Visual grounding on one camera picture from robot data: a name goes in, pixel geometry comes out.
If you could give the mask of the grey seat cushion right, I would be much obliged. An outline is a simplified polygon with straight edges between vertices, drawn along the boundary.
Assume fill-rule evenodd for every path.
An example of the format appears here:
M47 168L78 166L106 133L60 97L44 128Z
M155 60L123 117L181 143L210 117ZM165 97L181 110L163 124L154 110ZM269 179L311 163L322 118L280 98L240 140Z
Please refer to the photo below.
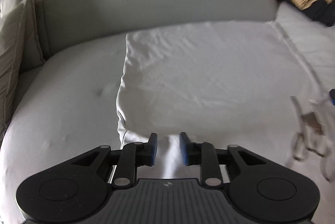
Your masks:
M279 5L274 25L328 96L334 89L334 27L310 20L287 3Z

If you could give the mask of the grey round sofa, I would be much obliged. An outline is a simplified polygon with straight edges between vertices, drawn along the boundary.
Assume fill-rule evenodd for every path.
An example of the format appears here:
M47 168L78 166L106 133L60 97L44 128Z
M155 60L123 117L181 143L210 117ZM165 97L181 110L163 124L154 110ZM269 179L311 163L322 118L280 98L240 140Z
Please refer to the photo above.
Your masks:
M3 223L334 223L334 0L1 0Z

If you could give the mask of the white printed t-shirt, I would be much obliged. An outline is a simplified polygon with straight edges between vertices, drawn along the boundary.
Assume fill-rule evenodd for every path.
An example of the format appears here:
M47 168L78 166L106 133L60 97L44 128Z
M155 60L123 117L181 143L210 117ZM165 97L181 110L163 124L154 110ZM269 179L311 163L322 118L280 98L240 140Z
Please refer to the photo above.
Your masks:
M197 176L179 134L237 144L307 176L334 179L334 107L274 22L205 22L128 33L117 95L123 143L158 134L141 177Z

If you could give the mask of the olive front pillow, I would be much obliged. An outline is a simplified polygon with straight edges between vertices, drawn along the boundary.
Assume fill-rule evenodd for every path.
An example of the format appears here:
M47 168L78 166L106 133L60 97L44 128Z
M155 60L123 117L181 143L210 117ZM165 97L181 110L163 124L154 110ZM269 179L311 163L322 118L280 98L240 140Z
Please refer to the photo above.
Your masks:
M23 55L27 1L22 0L1 18L1 138L12 116Z

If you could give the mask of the black folded garment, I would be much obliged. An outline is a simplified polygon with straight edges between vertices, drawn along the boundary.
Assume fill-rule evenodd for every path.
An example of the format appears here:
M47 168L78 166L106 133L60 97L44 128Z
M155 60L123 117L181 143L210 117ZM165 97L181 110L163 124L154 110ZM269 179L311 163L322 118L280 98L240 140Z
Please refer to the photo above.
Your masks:
M335 6L334 0L327 3L325 0L318 0L310 7L302 10L312 21L318 21L327 27L334 26L335 22Z

